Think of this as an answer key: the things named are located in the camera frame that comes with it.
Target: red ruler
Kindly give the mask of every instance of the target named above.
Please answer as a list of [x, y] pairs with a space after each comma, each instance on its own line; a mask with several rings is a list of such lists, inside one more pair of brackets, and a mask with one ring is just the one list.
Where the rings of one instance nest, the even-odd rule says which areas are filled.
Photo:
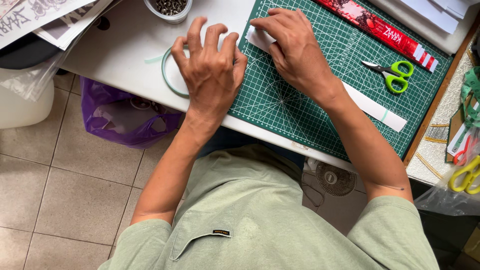
[[352, 0], [314, 0], [339, 16], [349, 20], [357, 27], [381, 40], [389, 47], [400, 52], [418, 65], [434, 72], [438, 60], [422, 48], [415, 40], [409, 38], [395, 27], [364, 9]]

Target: red scissors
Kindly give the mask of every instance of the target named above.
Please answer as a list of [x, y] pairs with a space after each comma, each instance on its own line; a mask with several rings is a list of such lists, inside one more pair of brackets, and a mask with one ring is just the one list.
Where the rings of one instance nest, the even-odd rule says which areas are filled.
[[[465, 154], [468, 150], [468, 143], [470, 142], [470, 137], [471, 135], [468, 135], [467, 138], [467, 143], [465, 144], [465, 148], [462, 151], [459, 151], [454, 157], [453, 157], [453, 164], [458, 165], [458, 166], [463, 166], [467, 159], [464, 159], [463, 154]], [[460, 160], [460, 163], [458, 163], [458, 158], [462, 156], [462, 159]]]

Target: wrist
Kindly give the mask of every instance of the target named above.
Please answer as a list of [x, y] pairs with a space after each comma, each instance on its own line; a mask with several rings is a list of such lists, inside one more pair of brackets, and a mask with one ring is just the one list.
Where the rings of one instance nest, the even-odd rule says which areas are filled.
[[201, 148], [213, 136], [219, 126], [220, 124], [208, 121], [188, 110], [179, 132], [184, 133]]
[[332, 76], [332, 78], [316, 83], [311, 97], [327, 113], [332, 110], [341, 110], [351, 100], [342, 81], [338, 77]]

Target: hand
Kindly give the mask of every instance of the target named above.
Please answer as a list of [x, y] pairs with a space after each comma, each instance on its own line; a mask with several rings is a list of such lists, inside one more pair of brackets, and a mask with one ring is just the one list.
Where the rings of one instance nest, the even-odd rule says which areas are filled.
[[345, 90], [330, 70], [310, 21], [300, 9], [269, 9], [268, 14], [250, 24], [276, 39], [269, 49], [278, 73], [325, 109]]
[[[235, 46], [238, 33], [230, 33], [218, 51], [219, 36], [228, 31], [223, 24], [207, 28], [203, 48], [200, 30], [206, 21], [205, 17], [195, 18], [187, 36], [175, 40], [171, 53], [190, 95], [185, 122], [195, 123], [197, 132], [211, 136], [238, 94], [247, 67], [247, 57]], [[190, 58], [183, 52], [185, 44], [188, 44]]]

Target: green cutting mat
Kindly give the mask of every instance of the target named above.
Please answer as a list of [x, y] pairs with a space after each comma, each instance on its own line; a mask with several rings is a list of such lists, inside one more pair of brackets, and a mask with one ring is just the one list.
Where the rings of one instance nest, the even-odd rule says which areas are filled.
[[[435, 72], [432, 74], [414, 65], [415, 71], [408, 79], [408, 89], [400, 95], [393, 95], [386, 88], [381, 73], [365, 67], [360, 61], [389, 66], [396, 61], [408, 59], [311, 0], [257, 0], [250, 19], [266, 17], [269, 8], [301, 8], [312, 22], [315, 36], [333, 73], [407, 120], [405, 127], [398, 133], [370, 117], [397, 154], [402, 157], [435, 96], [452, 62], [452, 57], [369, 2], [365, 0], [356, 2], [422, 44], [423, 48], [439, 61]], [[249, 26], [247, 23], [239, 43], [240, 50], [248, 57], [245, 79], [228, 113], [303, 145], [349, 161], [326, 113], [306, 95], [282, 79], [270, 55], [248, 43], [244, 38]]]

